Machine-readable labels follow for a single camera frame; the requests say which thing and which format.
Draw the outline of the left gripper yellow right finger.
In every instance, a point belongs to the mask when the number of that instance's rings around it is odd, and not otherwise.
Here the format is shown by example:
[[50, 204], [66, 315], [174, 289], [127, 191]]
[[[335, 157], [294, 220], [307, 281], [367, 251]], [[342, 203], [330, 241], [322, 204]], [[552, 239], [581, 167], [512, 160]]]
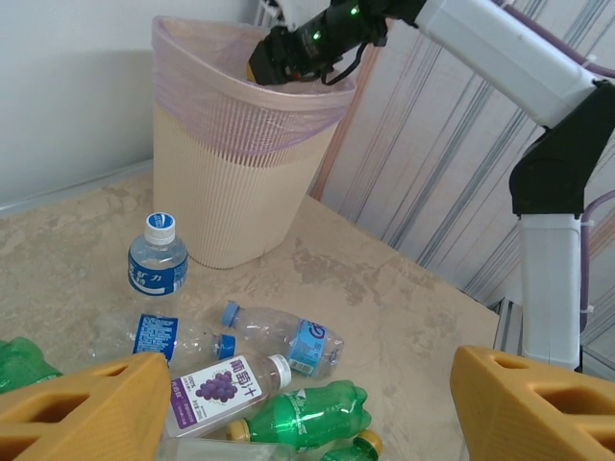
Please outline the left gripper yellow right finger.
[[472, 460], [611, 460], [614, 384], [506, 352], [455, 351], [450, 387]]

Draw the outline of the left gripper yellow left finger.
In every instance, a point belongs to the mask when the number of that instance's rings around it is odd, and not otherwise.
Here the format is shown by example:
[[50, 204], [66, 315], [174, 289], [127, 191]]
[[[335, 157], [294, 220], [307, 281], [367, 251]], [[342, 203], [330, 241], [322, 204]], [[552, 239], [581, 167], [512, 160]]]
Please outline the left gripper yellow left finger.
[[4, 460], [152, 460], [170, 400], [159, 352], [131, 354], [1, 397]]

